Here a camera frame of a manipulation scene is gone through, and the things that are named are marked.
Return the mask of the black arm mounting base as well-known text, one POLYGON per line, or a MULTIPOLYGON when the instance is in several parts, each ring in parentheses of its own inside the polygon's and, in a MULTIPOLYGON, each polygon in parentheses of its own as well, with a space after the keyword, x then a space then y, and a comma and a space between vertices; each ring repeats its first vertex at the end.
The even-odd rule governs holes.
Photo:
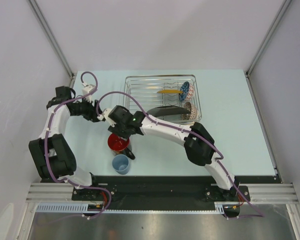
POLYGON ((237 202, 248 184, 279 184, 278 176, 237 176, 223 190, 211 176, 93 176, 92 185, 111 193, 110 210, 201 211, 215 202, 237 202))

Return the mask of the red and black mug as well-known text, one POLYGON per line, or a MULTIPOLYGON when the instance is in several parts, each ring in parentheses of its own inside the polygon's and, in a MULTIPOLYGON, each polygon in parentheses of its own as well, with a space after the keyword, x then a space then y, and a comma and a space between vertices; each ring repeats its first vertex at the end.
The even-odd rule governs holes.
POLYGON ((112 133, 107 139, 107 145, 115 155, 125 155, 131 160, 136 159, 136 156, 132 152, 132 145, 129 138, 122 139, 112 133))

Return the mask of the light blue cup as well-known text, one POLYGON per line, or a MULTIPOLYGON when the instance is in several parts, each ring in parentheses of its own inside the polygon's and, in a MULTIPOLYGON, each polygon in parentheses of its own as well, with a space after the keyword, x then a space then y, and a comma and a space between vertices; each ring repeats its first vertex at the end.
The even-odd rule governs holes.
POLYGON ((126 155, 116 155, 112 160, 113 169, 120 175, 126 175, 130 170, 130 160, 126 155))

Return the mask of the black floral square plate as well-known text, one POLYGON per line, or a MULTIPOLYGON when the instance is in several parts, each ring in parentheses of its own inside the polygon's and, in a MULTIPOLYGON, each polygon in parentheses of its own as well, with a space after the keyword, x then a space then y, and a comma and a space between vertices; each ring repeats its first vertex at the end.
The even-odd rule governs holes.
POLYGON ((190 110, 175 105, 159 106, 147 111, 148 115, 152 115, 156 118, 164 117, 164 116, 184 115, 190 113, 191 113, 190 110))

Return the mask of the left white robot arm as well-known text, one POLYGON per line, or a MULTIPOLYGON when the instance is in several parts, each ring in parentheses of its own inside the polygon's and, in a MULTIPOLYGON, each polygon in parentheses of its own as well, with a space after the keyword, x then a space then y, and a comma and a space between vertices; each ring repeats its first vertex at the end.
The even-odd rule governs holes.
POLYGON ((97 123, 98 101, 92 101, 95 85, 86 85, 82 95, 75 96, 74 89, 60 86, 55 89, 56 96, 46 105, 48 112, 44 129, 38 139, 32 140, 28 148, 37 172, 42 181, 70 183, 83 188, 83 194, 90 200, 100 196, 101 188, 93 183, 92 174, 77 166, 76 158, 64 134, 66 124, 72 116, 82 116, 87 121, 97 123))

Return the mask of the red patterned bowl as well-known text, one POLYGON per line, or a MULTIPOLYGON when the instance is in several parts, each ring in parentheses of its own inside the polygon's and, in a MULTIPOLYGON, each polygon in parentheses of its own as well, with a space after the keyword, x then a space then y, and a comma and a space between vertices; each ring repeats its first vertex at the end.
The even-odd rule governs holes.
POLYGON ((198 113, 197 107, 194 104, 187 101, 183 105, 183 108, 190 111, 190 113, 182 114, 181 115, 181 120, 186 121, 186 120, 196 120, 196 119, 198 119, 199 113, 198 113))

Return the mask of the metal wire dish rack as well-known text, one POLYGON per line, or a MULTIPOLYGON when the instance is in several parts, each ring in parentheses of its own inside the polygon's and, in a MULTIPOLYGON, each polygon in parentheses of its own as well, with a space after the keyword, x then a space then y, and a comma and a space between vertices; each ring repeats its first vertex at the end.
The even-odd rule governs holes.
POLYGON ((182 107, 186 102, 194 104, 198 110, 198 119, 181 120, 181 115, 169 115, 157 117, 161 120, 191 125, 202 118, 201 104, 196 77, 193 74, 164 74, 164 75, 139 75, 128 76, 125 79, 124 92, 135 98, 147 112, 148 110, 162 106, 182 107), (179 94, 160 94, 160 90, 180 90, 184 82, 194 86, 195 95, 190 101, 179 101, 179 94))

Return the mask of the blue patterned bowl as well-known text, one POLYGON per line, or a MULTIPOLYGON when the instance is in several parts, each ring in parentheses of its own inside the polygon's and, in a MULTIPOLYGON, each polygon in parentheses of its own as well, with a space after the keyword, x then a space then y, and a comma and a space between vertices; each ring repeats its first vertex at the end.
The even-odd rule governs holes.
POLYGON ((188 81, 184 82, 180 87, 181 93, 178 95, 180 102, 190 101, 195 96, 194 85, 188 81))

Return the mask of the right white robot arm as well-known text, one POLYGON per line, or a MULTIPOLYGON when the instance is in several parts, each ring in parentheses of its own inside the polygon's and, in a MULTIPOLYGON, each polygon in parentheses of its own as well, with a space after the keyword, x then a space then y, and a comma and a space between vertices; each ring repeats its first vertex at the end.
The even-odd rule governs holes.
POLYGON ((235 176, 221 163, 224 155, 201 123, 180 125, 158 119, 144 110, 132 114, 120 105, 106 108, 102 116, 109 123, 108 130, 122 139, 132 135, 155 136, 184 147, 187 159, 209 172, 225 200, 232 201, 238 196, 235 176))

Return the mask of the yellow round plate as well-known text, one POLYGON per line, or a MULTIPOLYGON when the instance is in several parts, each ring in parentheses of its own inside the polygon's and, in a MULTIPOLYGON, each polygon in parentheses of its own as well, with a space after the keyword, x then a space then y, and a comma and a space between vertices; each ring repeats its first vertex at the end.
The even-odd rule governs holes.
POLYGON ((178 89, 163 89, 163 90, 159 90, 157 93, 158 94, 182 94, 183 91, 178 89))

